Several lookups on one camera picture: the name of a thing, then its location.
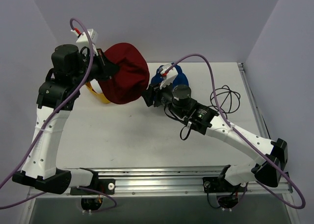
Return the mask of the blue bucket hat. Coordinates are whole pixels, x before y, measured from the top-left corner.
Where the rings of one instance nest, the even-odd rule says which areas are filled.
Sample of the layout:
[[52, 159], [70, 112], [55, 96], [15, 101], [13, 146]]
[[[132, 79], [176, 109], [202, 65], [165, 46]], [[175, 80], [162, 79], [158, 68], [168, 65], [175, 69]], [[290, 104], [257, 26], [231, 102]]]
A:
[[[156, 84], [160, 84], [163, 79], [162, 76], [160, 74], [160, 71], [163, 69], [163, 65], [161, 65], [157, 70], [156, 70], [156, 74], [152, 77], [150, 84], [151, 85], [156, 85]], [[173, 81], [173, 88], [177, 85], [180, 84], [184, 84], [184, 85], [189, 85], [188, 83], [188, 79], [186, 77], [186, 75], [183, 73], [182, 68], [179, 65], [174, 66], [173, 70], [176, 69], [178, 72], [178, 75], [176, 76], [176, 78]]]

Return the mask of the dark red hat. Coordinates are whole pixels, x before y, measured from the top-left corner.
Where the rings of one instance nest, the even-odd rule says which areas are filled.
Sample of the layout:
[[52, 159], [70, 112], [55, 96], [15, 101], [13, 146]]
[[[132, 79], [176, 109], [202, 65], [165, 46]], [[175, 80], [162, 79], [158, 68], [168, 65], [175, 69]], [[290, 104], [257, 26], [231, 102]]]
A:
[[105, 57], [120, 70], [111, 79], [98, 81], [104, 96], [114, 104], [139, 99], [150, 80], [147, 62], [139, 50], [130, 43], [118, 43], [105, 51]]

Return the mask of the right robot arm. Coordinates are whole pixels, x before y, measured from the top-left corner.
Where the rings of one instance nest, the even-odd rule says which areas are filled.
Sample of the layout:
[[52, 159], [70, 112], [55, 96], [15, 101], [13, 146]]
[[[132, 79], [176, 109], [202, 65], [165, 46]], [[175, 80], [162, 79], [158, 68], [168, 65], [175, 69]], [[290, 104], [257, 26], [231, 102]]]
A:
[[99, 81], [104, 96], [114, 104], [127, 104], [143, 98], [148, 107], [162, 106], [170, 118], [189, 131], [216, 138], [248, 155], [246, 165], [227, 165], [218, 178], [219, 188], [255, 181], [277, 187], [288, 161], [286, 141], [255, 135], [227, 120], [220, 107], [211, 108], [193, 99], [182, 68], [174, 63], [160, 66], [150, 76], [140, 54], [105, 54], [107, 80]]

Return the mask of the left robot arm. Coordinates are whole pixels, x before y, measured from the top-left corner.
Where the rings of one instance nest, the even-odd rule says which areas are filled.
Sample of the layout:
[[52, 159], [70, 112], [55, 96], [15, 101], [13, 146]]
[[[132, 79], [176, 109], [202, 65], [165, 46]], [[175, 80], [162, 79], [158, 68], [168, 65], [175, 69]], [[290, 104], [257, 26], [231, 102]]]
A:
[[94, 194], [100, 186], [98, 173], [87, 168], [57, 168], [57, 151], [82, 85], [92, 80], [109, 80], [120, 68], [101, 49], [90, 51], [71, 44], [56, 47], [51, 59], [53, 67], [38, 91], [31, 151], [12, 181], [53, 194], [80, 187], [87, 194]]

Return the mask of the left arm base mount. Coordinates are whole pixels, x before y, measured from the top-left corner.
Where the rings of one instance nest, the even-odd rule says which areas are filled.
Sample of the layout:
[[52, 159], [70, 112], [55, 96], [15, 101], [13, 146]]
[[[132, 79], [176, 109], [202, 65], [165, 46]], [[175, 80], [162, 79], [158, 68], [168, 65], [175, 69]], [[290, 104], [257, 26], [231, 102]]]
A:
[[97, 195], [96, 191], [102, 192], [107, 195], [113, 195], [115, 193], [115, 179], [106, 178], [106, 179], [98, 179], [96, 182], [92, 182], [87, 189], [91, 189], [93, 191], [86, 191], [79, 188], [71, 188], [70, 195], [78, 196], [78, 195]]

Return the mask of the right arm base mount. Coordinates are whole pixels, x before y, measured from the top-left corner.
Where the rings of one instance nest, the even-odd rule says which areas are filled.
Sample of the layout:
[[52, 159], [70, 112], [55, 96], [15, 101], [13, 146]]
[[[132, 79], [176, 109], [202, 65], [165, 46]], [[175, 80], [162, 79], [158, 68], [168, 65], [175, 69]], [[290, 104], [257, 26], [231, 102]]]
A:
[[207, 176], [202, 178], [205, 193], [232, 193], [244, 192], [241, 185], [231, 185], [229, 182], [217, 176]]

